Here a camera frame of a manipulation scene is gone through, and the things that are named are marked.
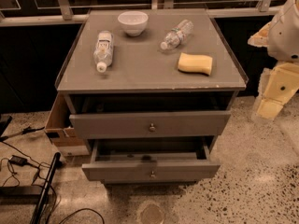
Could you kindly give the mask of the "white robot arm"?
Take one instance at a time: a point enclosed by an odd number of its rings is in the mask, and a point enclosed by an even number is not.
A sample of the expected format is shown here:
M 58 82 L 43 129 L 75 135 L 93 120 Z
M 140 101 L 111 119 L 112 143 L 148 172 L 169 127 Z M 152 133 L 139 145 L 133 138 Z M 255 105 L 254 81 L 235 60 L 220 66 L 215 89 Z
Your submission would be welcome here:
M 287 0 L 248 44 L 267 48 L 277 60 L 273 69 L 263 70 L 254 105 L 257 117 L 274 119 L 299 90 L 299 0 Z

